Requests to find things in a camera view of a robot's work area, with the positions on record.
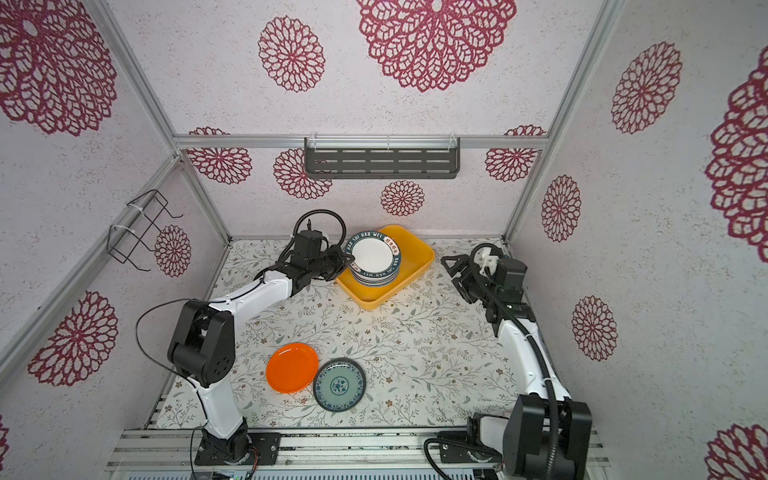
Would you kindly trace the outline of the green rim plate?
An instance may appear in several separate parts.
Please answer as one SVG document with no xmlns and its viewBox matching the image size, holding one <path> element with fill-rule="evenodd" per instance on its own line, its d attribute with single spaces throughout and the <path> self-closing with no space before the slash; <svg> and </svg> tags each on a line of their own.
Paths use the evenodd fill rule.
<svg viewBox="0 0 768 480">
<path fill-rule="evenodd" d="M 397 242 L 380 231 L 362 231 L 353 235 L 344 251 L 353 257 L 352 272 L 362 278 L 381 280 L 395 275 L 402 264 Z"/>
</svg>

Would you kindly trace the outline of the orange plate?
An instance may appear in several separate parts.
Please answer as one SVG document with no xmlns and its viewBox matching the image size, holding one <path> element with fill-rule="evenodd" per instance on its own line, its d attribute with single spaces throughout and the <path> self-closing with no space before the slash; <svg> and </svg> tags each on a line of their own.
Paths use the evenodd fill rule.
<svg viewBox="0 0 768 480">
<path fill-rule="evenodd" d="M 280 347 L 269 359 L 266 379 L 269 386 L 282 394 L 297 393 L 310 385 L 317 373 L 317 352 L 304 343 Z"/>
</svg>

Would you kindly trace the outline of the teal patterned plate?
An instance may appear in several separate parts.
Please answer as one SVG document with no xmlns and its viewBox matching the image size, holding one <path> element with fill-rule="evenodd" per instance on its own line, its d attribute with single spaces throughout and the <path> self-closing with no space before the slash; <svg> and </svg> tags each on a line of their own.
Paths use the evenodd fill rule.
<svg viewBox="0 0 768 480">
<path fill-rule="evenodd" d="M 367 380 L 362 367 L 352 359 L 336 358 L 317 372 L 312 392 L 318 405 L 332 413 L 355 407 L 364 397 Z"/>
</svg>

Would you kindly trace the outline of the sunburst plate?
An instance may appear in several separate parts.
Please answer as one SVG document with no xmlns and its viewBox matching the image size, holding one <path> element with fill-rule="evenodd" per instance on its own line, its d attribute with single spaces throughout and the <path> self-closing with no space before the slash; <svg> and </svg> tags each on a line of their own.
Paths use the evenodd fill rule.
<svg viewBox="0 0 768 480">
<path fill-rule="evenodd" d="M 389 275 L 387 277 L 381 277 L 381 278 L 372 278 L 367 277 L 362 274 L 359 274 L 355 271 L 352 271 L 353 278 L 360 284 L 367 286 L 367 287 L 383 287 L 386 285 L 391 284 L 397 279 L 398 272 L 394 272 L 392 275 Z"/>
</svg>

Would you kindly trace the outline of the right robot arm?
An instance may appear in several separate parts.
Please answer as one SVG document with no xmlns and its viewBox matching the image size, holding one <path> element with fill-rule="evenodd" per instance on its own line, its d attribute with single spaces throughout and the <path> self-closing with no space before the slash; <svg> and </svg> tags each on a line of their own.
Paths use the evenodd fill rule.
<svg viewBox="0 0 768 480">
<path fill-rule="evenodd" d="M 526 265 L 489 243 L 440 262 L 461 297 L 482 304 L 496 339 L 511 356 L 518 394 L 508 416 L 478 413 L 469 418 L 464 436 L 441 433 L 424 444 L 439 445 L 445 463 L 464 455 L 479 462 L 498 459 L 503 472 L 516 478 L 584 478 L 591 411 L 556 376 L 535 314 L 524 300 Z"/>
</svg>

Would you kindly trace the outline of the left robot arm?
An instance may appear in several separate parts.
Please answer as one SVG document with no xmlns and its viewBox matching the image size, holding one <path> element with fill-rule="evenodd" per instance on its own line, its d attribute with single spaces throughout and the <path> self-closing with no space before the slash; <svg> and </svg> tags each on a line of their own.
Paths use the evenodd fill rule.
<svg viewBox="0 0 768 480">
<path fill-rule="evenodd" d="M 236 360 L 236 333 L 272 305 L 287 300 L 314 280 L 338 278 L 353 257 L 319 231 L 294 234 L 287 251 L 246 286 L 214 300 L 184 303 L 168 347 L 168 360 L 193 385 L 207 418 L 205 432 L 216 440 L 240 435 L 245 420 L 230 382 Z"/>
</svg>

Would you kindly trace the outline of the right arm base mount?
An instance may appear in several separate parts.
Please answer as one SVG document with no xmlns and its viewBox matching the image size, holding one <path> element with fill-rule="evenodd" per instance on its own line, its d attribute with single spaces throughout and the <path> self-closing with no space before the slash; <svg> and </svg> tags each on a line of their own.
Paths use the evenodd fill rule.
<svg viewBox="0 0 768 480">
<path fill-rule="evenodd" d="M 449 440 L 450 444 L 441 444 L 438 447 L 440 461 L 445 464 L 469 464 L 469 463 L 487 463 L 498 464 L 502 461 L 502 457 L 494 452 L 493 454 L 487 452 L 480 452 L 477 450 L 467 449 L 466 445 L 474 446 L 467 437 L 466 433 L 442 431 L 437 434 L 437 438 L 441 440 Z"/>
</svg>

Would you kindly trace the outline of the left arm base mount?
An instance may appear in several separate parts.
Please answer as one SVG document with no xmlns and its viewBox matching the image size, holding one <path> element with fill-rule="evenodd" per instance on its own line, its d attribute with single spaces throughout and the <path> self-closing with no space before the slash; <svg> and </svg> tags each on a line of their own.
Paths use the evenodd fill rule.
<svg viewBox="0 0 768 480">
<path fill-rule="evenodd" d="M 195 466 L 271 466 L 277 462 L 282 435 L 278 432 L 251 432 L 243 420 L 234 434 L 221 439 L 203 429 L 194 457 Z"/>
</svg>

